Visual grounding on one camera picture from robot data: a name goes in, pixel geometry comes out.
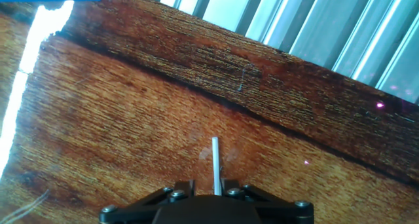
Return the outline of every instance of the wooden surface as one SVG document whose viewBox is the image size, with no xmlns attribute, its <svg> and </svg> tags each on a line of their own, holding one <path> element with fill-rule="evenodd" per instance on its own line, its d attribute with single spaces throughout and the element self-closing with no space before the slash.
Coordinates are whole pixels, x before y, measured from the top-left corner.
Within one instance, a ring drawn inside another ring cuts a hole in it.
<svg viewBox="0 0 419 224">
<path fill-rule="evenodd" d="M 16 18 L 28 22 L 35 11 L 10 4 L 3 10 L 18 10 Z M 419 109 L 409 102 L 152 0 L 77 3 L 60 35 L 237 103 L 406 182 L 419 182 Z"/>
</svg>

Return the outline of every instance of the wooden plank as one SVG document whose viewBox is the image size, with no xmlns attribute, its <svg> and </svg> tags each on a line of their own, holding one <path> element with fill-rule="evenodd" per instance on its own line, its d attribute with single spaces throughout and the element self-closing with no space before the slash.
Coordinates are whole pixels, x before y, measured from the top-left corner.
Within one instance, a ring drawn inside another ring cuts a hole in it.
<svg viewBox="0 0 419 224">
<path fill-rule="evenodd" d="M 25 29 L 13 25 L 10 38 Z M 23 45 L 8 45 L 7 52 Z M 168 80 L 50 37 L 16 120 L 0 182 L 0 217 L 48 189 L 48 198 L 22 223 L 95 223 L 101 207 L 126 206 L 179 179 L 197 179 L 199 192 L 210 193 L 210 139 L 219 136 L 223 176 L 289 201 L 307 199 L 318 223 L 419 218 L 414 187 Z"/>
<path fill-rule="evenodd" d="M 406 182 L 419 181 L 419 110 L 399 98 L 152 0 L 76 3 L 61 35 L 223 97 Z"/>
</svg>

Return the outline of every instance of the metal rod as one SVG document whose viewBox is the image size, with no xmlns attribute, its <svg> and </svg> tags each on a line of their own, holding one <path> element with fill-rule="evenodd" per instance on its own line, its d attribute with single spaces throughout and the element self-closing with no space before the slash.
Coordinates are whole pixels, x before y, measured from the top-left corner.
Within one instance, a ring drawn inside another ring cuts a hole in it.
<svg viewBox="0 0 419 224">
<path fill-rule="evenodd" d="M 218 150 L 218 138 L 212 138 L 212 162 L 214 169 L 214 194 L 221 195 L 221 182 L 220 182 L 220 158 Z"/>
<path fill-rule="evenodd" d="M 203 18 L 209 3 L 210 0 L 198 0 L 198 2 L 196 2 L 196 6 L 192 15 L 198 18 Z"/>
<path fill-rule="evenodd" d="M 236 33 L 246 35 L 250 23 L 253 20 L 253 17 L 255 16 L 256 10 L 259 7 L 261 1 L 262 0 L 249 0 L 249 2 L 247 2 L 243 15 L 238 22 Z"/>
</svg>

